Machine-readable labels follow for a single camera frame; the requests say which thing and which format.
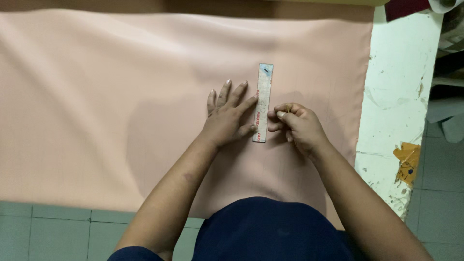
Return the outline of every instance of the person's left hand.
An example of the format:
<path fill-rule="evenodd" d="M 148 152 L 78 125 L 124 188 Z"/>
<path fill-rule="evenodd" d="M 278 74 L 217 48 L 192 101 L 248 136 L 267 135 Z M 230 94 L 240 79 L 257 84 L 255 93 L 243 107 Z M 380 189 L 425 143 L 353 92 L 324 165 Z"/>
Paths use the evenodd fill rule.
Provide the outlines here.
<path fill-rule="evenodd" d="M 245 81 L 240 84 L 231 94 L 230 99 L 227 100 L 230 88 L 231 81 L 227 80 L 222 86 L 216 104 L 214 102 L 216 100 L 216 91 L 211 90 L 207 102 L 208 119 L 206 119 L 205 126 L 198 135 L 200 140 L 211 142 L 218 148 L 241 139 L 257 129 L 256 125 L 245 124 L 240 126 L 239 122 L 243 113 L 258 101 L 258 95 L 249 98 L 239 105 L 238 100 L 248 88 L 248 82 Z"/>

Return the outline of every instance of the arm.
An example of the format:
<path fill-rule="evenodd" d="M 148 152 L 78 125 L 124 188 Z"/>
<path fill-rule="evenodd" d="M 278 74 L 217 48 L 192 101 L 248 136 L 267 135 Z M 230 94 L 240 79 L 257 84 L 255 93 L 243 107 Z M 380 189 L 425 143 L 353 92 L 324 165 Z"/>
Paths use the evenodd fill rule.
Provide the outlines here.
<path fill-rule="evenodd" d="M 274 109 L 268 117 L 277 123 L 268 130 L 286 131 L 287 140 L 295 141 L 311 159 L 343 226 L 370 258 L 432 260 L 395 212 L 332 146 L 313 111 L 299 104 L 282 104 Z"/>
<path fill-rule="evenodd" d="M 207 103 L 208 119 L 203 130 L 148 195 L 115 251 L 141 246 L 164 260 L 172 259 L 193 198 L 219 148 L 256 130 L 252 124 L 240 127 L 239 121 L 242 114 L 257 102 L 258 96 L 238 105 L 248 82 L 240 84 L 227 100 L 230 87 L 228 80 L 222 87 L 216 105 L 216 92 L 211 91 Z"/>

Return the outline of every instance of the table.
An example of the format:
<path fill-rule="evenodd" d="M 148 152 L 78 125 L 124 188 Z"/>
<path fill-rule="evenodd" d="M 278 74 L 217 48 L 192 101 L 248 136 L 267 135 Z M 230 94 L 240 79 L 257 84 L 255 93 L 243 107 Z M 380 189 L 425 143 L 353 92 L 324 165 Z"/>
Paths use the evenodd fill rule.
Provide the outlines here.
<path fill-rule="evenodd" d="M 395 183 L 401 142 L 421 144 L 443 14 L 386 23 L 376 7 L 354 168 L 402 219 L 412 188 Z"/>

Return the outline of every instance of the orange tape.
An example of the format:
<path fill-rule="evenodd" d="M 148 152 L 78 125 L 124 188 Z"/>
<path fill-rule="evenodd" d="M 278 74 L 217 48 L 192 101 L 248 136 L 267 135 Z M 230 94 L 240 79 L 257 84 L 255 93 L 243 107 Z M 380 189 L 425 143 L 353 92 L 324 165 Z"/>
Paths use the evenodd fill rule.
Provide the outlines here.
<path fill-rule="evenodd" d="M 400 169 L 396 178 L 412 186 L 419 165 L 420 145 L 403 142 L 401 149 L 396 148 L 393 154 L 400 160 Z"/>

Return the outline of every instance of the dark red fabric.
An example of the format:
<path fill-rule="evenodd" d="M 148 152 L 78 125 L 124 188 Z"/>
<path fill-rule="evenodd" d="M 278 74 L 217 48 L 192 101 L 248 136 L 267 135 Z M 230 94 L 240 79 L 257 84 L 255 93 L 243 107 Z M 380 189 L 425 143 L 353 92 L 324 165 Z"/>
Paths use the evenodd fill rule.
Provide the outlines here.
<path fill-rule="evenodd" d="M 387 22 L 430 8 L 428 0 L 390 0 L 385 4 Z"/>

